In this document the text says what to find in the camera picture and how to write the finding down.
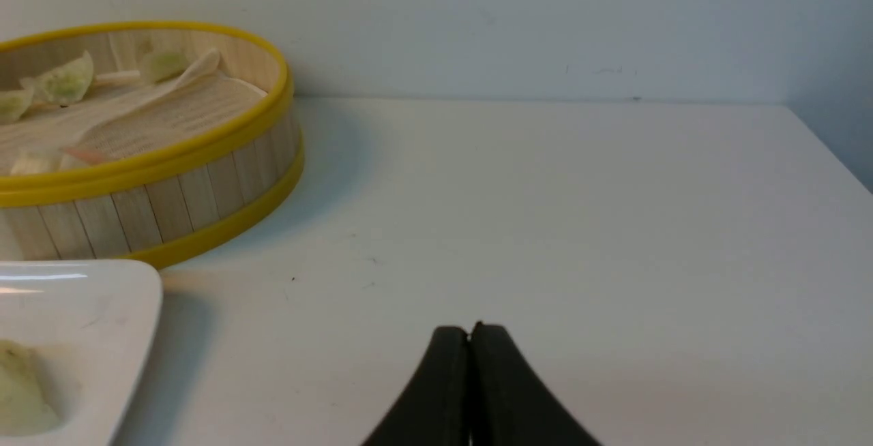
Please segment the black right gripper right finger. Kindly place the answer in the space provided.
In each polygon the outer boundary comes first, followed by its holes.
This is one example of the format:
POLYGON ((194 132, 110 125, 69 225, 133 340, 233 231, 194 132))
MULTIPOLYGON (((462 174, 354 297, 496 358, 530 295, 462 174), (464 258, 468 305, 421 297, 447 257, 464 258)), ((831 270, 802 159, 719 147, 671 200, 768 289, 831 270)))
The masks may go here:
POLYGON ((469 340, 474 445, 599 445, 543 384, 502 325, 478 322, 469 340))

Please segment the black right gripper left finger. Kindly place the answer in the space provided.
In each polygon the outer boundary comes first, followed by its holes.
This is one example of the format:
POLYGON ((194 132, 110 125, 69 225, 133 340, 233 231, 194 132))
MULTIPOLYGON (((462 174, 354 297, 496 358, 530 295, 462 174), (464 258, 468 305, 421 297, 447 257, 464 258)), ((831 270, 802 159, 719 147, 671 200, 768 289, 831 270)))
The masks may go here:
POLYGON ((434 329, 423 358, 365 445, 468 445, 468 334, 434 329))

